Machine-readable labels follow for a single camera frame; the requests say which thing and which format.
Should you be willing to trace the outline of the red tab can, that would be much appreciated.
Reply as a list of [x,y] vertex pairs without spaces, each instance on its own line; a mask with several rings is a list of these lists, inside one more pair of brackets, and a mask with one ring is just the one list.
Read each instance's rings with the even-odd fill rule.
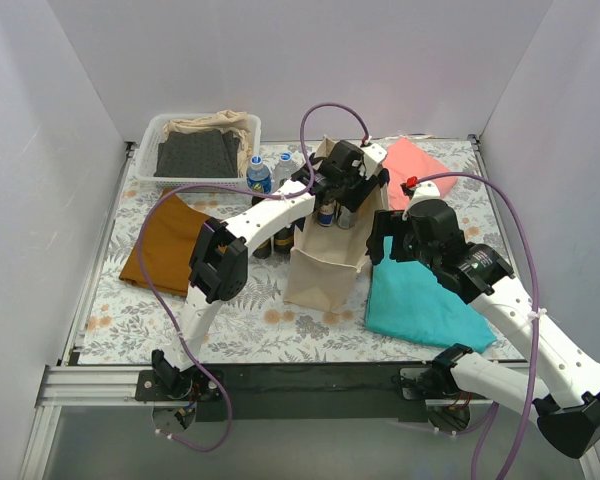
[[325,203],[321,205],[316,215],[317,224],[322,227],[330,227],[334,221],[335,209],[335,202]]
[[348,230],[355,226],[357,213],[349,210],[346,206],[340,205],[337,212],[337,226]]

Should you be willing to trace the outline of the Pocari Sweat bottle cloudy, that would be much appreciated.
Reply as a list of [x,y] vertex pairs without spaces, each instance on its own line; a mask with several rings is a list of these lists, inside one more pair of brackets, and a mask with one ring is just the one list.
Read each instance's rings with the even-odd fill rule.
[[278,190],[284,182],[291,178],[295,171],[296,164],[293,161],[292,154],[290,152],[282,153],[273,170],[273,188]]

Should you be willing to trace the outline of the Pocari Sweat bottle blue label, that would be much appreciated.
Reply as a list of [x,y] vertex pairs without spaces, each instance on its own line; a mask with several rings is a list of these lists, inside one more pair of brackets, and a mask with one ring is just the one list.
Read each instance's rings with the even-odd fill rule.
[[260,156],[250,159],[246,172],[247,186],[256,193],[271,193],[271,171]]

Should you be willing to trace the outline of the dark can dented lid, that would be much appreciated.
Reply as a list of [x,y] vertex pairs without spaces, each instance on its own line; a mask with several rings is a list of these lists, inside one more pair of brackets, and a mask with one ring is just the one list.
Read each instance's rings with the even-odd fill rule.
[[273,237],[273,250],[280,255],[289,255],[294,246],[295,226],[290,224]]

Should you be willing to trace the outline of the beige canvas tote bag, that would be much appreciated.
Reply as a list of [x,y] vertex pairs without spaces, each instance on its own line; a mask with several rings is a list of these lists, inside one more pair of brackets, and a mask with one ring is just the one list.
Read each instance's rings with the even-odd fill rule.
[[335,312],[344,305],[358,275],[369,262],[367,239],[374,214],[389,206],[389,173],[383,164],[376,175],[380,187],[356,211],[356,223],[351,229],[337,226],[340,204],[336,202],[333,224],[319,226],[315,197],[310,213],[295,222],[290,274],[284,294],[286,301],[324,312]]

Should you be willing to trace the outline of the dark can silver pull-tab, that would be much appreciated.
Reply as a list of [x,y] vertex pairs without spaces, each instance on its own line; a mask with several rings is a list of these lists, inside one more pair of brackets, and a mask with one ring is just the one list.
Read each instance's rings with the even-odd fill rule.
[[253,251],[253,257],[257,259],[267,259],[272,255],[272,240],[267,238]]

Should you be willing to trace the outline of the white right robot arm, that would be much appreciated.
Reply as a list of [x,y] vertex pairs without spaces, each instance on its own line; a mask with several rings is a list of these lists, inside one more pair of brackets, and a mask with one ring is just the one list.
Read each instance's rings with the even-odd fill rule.
[[489,398],[536,423],[563,455],[579,459],[600,440],[600,364],[542,309],[511,265],[493,248],[468,242],[455,211],[440,199],[413,203],[407,212],[378,210],[367,240],[374,265],[384,258],[416,261],[446,290],[495,326],[529,362],[536,381],[456,343],[437,355],[412,388],[455,397],[463,390]]

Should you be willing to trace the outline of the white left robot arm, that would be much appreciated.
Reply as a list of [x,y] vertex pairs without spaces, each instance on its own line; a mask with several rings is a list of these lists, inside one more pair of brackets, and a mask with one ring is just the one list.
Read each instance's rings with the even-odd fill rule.
[[191,392],[191,356],[199,351],[220,307],[246,285],[255,249],[328,203],[357,210],[388,182],[382,167],[386,156],[386,149],[370,141],[360,146],[338,141],[326,156],[311,155],[270,198],[227,220],[211,217],[203,223],[189,261],[188,291],[175,340],[166,350],[152,352],[152,370],[168,398],[180,400]]

